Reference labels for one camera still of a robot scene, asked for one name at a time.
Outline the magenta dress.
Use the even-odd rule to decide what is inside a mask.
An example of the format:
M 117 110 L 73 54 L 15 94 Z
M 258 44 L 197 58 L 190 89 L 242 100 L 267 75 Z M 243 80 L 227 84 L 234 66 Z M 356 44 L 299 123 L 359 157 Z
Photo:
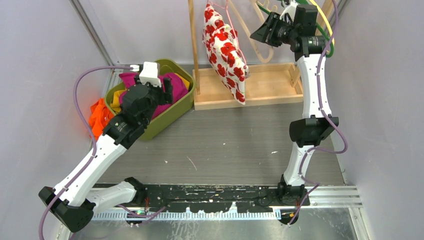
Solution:
M 123 97 L 127 92 L 126 89 L 128 89 L 129 87 L 135 84 L 135 76 L 136 76 L 135 72 L 126 72 L 126 73 L 121 73 L 119 75 L 119 77 L 121 78 L 125 86 L 124 90 L 116 91 L 116 93 L 118 93 L 119 104 L 123 103 Z M 188 94 L 189 86 L 190 86 L 190 82 L 188 80 L 181 78 L 180 75 L 173 72 L 169 72 L 159 76 L 159 79 L 162 84 L 164 83 L 164 78 L 170 79 L 170 82 L 172 85 L 172 97 L 173 97 L 172 103 L 173 104 L 175 104 L 182 97 Z M 167 110 L 170 107 L 171 107 L 171 104 L 159 105 L 156 108 L 152 116 L 152 119 L 156 118 L 157 116 L 162 114 L 165 110 Z

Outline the white red poppy garment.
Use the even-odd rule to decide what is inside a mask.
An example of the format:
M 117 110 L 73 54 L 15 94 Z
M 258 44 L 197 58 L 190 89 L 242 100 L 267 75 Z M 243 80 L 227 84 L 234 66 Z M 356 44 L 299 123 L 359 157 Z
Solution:
M 250 76 L 238 32 L 225 23 L 223 16 L 208 2 L 203 11 L 202 43 L 207 60 L 222 84 L 241 105 L 246 104 L 246 80 Z

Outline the pink wire hanger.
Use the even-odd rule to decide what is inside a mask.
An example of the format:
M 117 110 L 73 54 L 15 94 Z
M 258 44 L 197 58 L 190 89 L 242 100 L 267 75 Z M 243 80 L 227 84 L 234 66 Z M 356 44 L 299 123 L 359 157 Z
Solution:
M 229 11 L 229 7 L 230 7 L 230 4 L 232 4 L 232 1 L 231 1 L 231 0 L 226 0 L 226 1 L 225 1 L 225 6 L 221 6 L 221 5 L 219 5 L 219 4 L 216 4 L 216 3 L 214 3 L 212 0 L 207 0 L 207 2 L 208 2 L 210 5 L 212 5 L 212 6 L 215 6 L 215 7 L 218 7 L 218 8 L 220 8 L 220 9 L 225 10 L 225 13 L 226 13 L 226 16 L 227 16 L 227 19 L 228 19 L 229 25 L 230 25 L 231 30 L 232 30 L 233 35 L 234 35 L 234 37 L 233 37 L 233 38 L 234 38 L 234 40 L 236 41 L 236 46 L 237 46 L 238 53 L 241 55 L 241 57 L 242 57 L 242 61 L 243 61 L 245 64 L 247 64 L 247 60 L 246 60 L 246 58 L 245 58 L 245 55 L 244 55 L 243 51 L 242 51 L 242 50 L 241 50 L 241 48 L 240 48 L 240 43 L 239 43 L 239 38 L 238 38 L 238 32 L 236 31 L 236 29 L 235 29 L 235 27 L 234 27 L 234 25 L 233 25 L 233 21 L 232 21 L 232 19 L 231 19 L 231 15 L 230 15 L 230 11 Z

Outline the green plastic hanger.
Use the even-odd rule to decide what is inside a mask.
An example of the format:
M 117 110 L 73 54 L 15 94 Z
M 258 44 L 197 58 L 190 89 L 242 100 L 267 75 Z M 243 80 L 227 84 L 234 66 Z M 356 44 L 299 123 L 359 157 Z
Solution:
M 296 1 L 298 2 L 298 5 L 312 5 L 308 2 L 308 0 L 296 0 Z M 275 13 L 278 13 L 279 15 L 281 15 L 281 13 L 283 12 L 283 11 L 278 12 L 279 8 L 276 5 L 273 5 L 271 8 L 269 8 L 269 5 L 270 5 L 269 0 L 264 0 L 263 2 L 256 0 L 255 4 L 261 11 L 263 11 L 267 15 L 270 15 L 271 12 L 275 12 Z M 333 53 L 334 53 L 335 38 L 331 39 L 332 35 L 330 36 L 324 31 L 324 29 L 318 24 L 318 20 L 316 20 L 316 29 L 320 32 L 320 34 L 325 38 L 325 40 L 327 42 L 330 41 L 329 50 L 326 51 L 325 56 L 327 58 L 331 58 Z

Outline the yellow pleated skirt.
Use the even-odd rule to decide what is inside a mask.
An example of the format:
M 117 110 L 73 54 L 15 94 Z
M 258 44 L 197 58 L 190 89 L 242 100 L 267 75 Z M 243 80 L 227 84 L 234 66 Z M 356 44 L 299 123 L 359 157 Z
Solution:
M 182 79 L 185 79 L 185 80 L 189 81 L 187 78 L 182 77 L 181 74 L 178 74 L 178 75 L 180 75 L 180 77 Z M 119 104 L 119 100 L 118 100 L 119 96 L 118 96 L 118 92 L 116 92 L 116 91 L 122 91 L 124 89 L 125 89 L 125 87 L 123 89 L 113 90 L 112 91 L 112 99 L 106 101 L 107 103 L 109 103 L 109 106 L 111 107 L 111 109 L 115 113 L 119 113 L 121 111 L 121 104 Z

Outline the cream plastic hanger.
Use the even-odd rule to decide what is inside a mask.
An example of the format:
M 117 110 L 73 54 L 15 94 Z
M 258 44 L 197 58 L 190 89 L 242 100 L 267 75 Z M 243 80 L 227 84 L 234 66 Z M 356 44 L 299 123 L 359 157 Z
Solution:
M 330 24 L 330 17 L 331 14 L 334 13 L 333 1 L 324 0 L 322 4 L 320 4 L 318 0 L 308 0 L 308 2 L 317 7 L 317 22 L 322 28 L 325 28 L 331 36 L 333 34 L 333 29 Z

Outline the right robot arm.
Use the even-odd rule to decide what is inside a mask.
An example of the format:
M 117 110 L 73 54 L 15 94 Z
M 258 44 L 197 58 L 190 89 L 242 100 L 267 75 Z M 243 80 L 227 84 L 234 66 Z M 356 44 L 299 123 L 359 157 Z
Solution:
M 289 45 L 299 70 L 303 86 L 302 117 L 289 125 L 293 148 L 274 192 L 277 202 L 296 206 L 308 195 L 305 174 L 313 153 L 339 124 L 327 102 L 325 78 L 317 80 L 317 74 L 324 72 L 327 51 L 333 50 L 334 44 L 330 37 L 316 34 L 317 6 L 297 0 L 284 0 L 282 6 L 283 12 L 271 11 L 250 38 L 271 47 Z

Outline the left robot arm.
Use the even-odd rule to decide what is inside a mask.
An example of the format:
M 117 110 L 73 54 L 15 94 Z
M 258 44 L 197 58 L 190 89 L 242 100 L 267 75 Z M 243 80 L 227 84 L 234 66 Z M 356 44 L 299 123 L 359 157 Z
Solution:
M 145 133 L 157 107 L 172 102 L 170 78 L 163 78 L 158 85 L 138 80 L 126 91 L 121 111 L 108 122 L 92 151 L 63 181 L 40 190 L 40 199 L 72 233 L 81 231 L 99 212 L 121 204 L 138 207 L 146 202 L 147 190 L 134 177 L 97 193 L 90 191 L 111 164 Z

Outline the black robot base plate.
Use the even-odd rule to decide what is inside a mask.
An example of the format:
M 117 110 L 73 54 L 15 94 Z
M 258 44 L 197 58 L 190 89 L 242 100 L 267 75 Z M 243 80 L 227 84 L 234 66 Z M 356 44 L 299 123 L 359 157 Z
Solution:
M 235 206 L 237 213 L 267 213 L 274 207 L 308 206 L 310 201 L 303 199 L 306 193 L 304 186 L 147 184 L 126 206 L 165 208 L 170 213 L 226 213 Z

